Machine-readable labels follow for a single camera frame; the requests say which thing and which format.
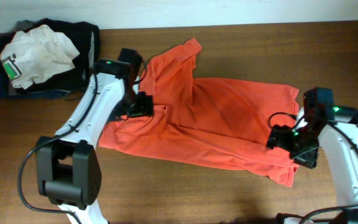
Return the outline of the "red orange t-shirt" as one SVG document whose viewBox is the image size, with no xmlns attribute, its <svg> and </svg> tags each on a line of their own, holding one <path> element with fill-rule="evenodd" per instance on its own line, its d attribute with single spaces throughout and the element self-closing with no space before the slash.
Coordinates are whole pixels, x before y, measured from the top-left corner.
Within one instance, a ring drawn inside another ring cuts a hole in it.
<svg viewBox="0 0 358 224">
<path fill-rule="evenodd" d="M 108 122 L 101 147 L 226 170 L 247 170 L 291 187 L 298 166 L 287 151 L 267 149 L 270 125 L 292 126 L 298 89 L 229 78 L 194 78 L 196 39 L 153 57 L 140 90 L 154 115 Z"/>
</svg>

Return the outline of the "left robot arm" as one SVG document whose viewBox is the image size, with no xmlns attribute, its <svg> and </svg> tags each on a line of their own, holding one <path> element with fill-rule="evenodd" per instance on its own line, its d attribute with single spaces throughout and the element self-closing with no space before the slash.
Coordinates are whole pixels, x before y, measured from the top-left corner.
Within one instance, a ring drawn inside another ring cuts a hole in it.
<svg viewBox="0 0 358 224">
<path fill-rule="evenodd" d="M 143 62 L 132 49 L 122 49 L 116 60 L 95 62 L 85 94 L 68 121 L 53 137 L 42 136 L 37 142 L 39 194 L 71 223 L 107 223 L 97 201 L 102 173 L 96 146 L 107 122 L 153 116 L 152 96 L 139 91 Z"/>
</svg>

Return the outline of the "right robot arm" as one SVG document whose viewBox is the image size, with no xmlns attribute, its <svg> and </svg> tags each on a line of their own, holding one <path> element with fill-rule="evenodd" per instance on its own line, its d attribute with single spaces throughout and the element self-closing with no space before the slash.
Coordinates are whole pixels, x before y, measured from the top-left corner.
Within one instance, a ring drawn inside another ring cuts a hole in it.
<svg viewBox="0 0 358 224">
<path fill-rule="evenodd" d="M 303 95 L 303 107 L 292 126 L 274 125 L 266 147 L 280 147 L 295 164 L 313 169 L 318 150 L 329 163 L 337 206 L 320 208 L 305 216 L 278 213 L 275 223 L 358 223 L 358 110 L 335 105 L 333 92 L 314 88 Z"/>
</svg>

